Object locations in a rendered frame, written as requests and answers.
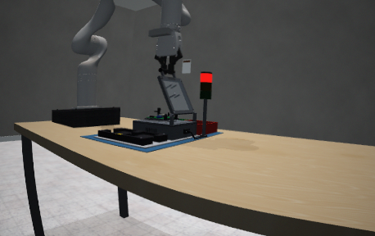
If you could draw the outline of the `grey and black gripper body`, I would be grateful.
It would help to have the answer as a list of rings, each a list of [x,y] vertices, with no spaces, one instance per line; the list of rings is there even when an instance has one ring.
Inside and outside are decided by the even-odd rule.
[[[179,48],[181,53],[183,53],[182,36],[178,31],[172,31],[171,35],[158,37],[156,55],[158,57],[174,56]]]

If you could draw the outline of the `green circuit board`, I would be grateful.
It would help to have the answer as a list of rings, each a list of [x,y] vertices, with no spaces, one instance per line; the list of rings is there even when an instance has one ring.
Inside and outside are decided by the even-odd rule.
[[[161,115],[159,115],[159,116],[157,116],[157,117],[155,117],[155,116],[149,116],[149,117],[147,117],[147,118],[164,119],[164,115],[165,115],[165,114],[161,114]]]

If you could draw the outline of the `red bin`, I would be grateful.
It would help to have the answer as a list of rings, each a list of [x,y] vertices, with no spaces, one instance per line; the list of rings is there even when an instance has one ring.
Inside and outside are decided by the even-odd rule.
[[[203,120],[197,120],[197,135],[202,134],[202,122]],[[206,134],[212,134],[217,132],[218,122],[207,121],[206,122]]]

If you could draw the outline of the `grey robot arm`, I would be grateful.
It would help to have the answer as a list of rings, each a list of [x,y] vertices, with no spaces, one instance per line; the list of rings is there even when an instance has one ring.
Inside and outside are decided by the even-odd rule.
[[[191,17],[182,4],[182,0],[152,0],[162,5],[160,28],[149,30],[149,37],[171,35],[171,31],[182,29],[190,23]],[[77,107],[103,108],[97,105],[97,66],[107,50],[107,41],[103,37],[93,35],[103,28],[115,11],[114,0],[101,0],[93,18],[75,35],[71,48],[73,52],[89,55],[87,61],[79,64],[77,76]],[[181,21],[181,22],[180,22]],[[167,27],[167,28],[166,28]],[[93,35],[93,36],[92,36]]]

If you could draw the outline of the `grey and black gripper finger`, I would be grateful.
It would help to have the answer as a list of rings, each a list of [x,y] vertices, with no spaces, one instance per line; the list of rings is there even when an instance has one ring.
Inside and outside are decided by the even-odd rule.
[[[157,55],[155,55],[155,59],[161,64],[161,68],[167,69],[167,65],[166,65],[167,57],[158,57]]]
[[[168,64],[168,74],[173,75],[174,74],[174,65],[176,62],[183,57],[180,48],[178,49],[177,56],[169,56],[169,64]]]

